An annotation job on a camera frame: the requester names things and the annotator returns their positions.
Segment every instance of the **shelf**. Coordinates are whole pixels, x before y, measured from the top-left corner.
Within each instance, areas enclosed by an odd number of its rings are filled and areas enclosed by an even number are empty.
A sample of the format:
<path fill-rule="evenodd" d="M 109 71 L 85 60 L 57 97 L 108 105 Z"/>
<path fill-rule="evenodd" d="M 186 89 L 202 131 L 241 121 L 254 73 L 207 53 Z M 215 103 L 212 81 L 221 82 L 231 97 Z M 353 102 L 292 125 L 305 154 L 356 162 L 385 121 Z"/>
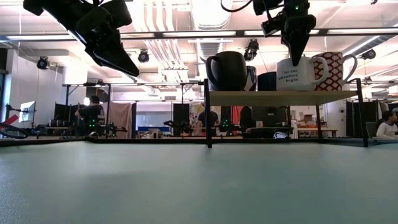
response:
<path fill-rule="evenodd" d="M 356 95 L 356 91 L 211 91 L 210 105 L 313 106 Z"/>

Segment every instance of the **security camera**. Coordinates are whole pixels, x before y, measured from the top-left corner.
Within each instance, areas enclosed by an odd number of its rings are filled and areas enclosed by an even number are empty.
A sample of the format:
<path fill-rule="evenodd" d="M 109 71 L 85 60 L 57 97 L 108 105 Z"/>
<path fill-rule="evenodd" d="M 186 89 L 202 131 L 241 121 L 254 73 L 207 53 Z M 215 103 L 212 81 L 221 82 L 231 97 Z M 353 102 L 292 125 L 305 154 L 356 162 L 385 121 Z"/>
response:
<path fill-rule="evenodd" d="M 141 63 L 146 63 L 149 61 L 148 50 L 141 50 L 141 53 L 138 55 L 138 61 Z"/>
<path fill-rule="evenodd" d="M 259 50 L 259 43 L 257 42 L 257 39 L 251 39 L 244 51 L 243 57 L 245 61 L 249 62 L 253 60 L 254 57 L 257 55 L 258 50 Z"/>
<path fill-rule="evenodd" d="M 46 56 L 41 56 L 39 61 L 37 61 L 36 66 L 38 69 L 41 69 L 41 70 L 49 69 L 49 67 L 50 67 L 49 58 Z"/>
<path fill-rule="evenodd" d="M 364 60 L 366 60 L 366 59 L 374 59 L 375 57 L 376 57 L 376 52 L 373 49 L 368 50 L 367 52 L 365 52 L 365 53 L 363 53 L 361 55 L 361 58 L 364 59 Z"/>

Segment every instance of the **person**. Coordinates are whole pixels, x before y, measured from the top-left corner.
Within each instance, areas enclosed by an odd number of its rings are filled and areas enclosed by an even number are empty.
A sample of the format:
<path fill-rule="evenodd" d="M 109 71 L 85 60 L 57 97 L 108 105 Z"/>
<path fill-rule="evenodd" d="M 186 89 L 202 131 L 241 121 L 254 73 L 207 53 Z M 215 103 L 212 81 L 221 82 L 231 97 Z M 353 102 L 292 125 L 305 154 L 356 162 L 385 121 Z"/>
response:
<path fill-rule="evenodd" d="M 245 106 L 242 108 L 239 125 L 241 126 L 241 131 L 244 133 L 250 132 L 251 128 L 256 127 L 256 121 L 252 118 L 251 107 Z"/>
<path fill-rule="evenodd" d="M 83 118 L 85 120 L 85 126 L 87 126 L 88 123 L 95 125 L 105 124 L 105 112 L 104 108 L 100 105 L 100 98 L 98 96 L 91 96 L 90 105 L 86 108 L 78 109 L 75 116 Z"/>
<path fill-rule="evenodd" d="M 377 122 L 376 137 L 383 139 L 397 139 L 396 132 L 398 127 L 395 124 L 397 115 L 395 112 L 385 111 L 382 114 L 382 119 Z"/>
<path fill-rule="evenodd" d="M 202 126 L 205 126 L 203 124 L 206 124 L 205 112 L 202 112 L 199 114 L 196 131 L 195 131 L 196 134 L 201 133 Z M 218 119 L 217 113 L 215 113 L 214 111 L 210 111 L 210 127 L 214 128 L 215 126 L 218 126 L 218 125 L 220 125 L 220 121 Z M 211 134 L 214 136 L 215 133 L 216 133 L 216 130 L 212 129 Z"/>

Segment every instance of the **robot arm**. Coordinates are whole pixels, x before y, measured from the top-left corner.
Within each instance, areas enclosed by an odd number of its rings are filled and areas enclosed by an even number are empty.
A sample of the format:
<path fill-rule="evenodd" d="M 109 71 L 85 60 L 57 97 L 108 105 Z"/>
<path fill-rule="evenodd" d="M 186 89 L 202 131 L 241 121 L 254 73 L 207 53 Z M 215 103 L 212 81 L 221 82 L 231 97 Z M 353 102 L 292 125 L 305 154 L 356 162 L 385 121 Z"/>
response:
<path fill-rule="evenodd" d="M 24 0 L 24 9 L 39 16 L 47 11 L 76 40 L 86 53 L 101 66 L 107 66 L 134 77 L 139 70 L 123 48 L 118 28 L 132 20 L 124 0 Z"/>
<path fill-rule="evenodd" d="M 262 15 L 264 11 L 267 13 L 268 21 L 261 24 L 265 37 L 281 31 L 281 42 L 289 49 L 292 63 L 296 66 L 317 19 L 308 15 L 308 0 L 284 0 L 284 5 L 279 5 L 281 2 L 282 0 L 253 0 L 253 8 L 257 16 Z M 269 11 L 278 7 L 283 7 L 283 10 L 272 18 Z"/>

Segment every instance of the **navy mug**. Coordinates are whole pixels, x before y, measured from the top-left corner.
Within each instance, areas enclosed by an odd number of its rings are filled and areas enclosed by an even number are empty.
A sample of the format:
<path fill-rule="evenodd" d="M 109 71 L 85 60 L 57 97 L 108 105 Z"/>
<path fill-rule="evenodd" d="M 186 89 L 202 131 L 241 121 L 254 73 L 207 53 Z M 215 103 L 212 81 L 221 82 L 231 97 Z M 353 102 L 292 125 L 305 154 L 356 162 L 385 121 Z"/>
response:
<path fill-rule="evenodd" d="M 266 72 L 257 77 L 258 91 L 276 91 L 276 72 Z"/>

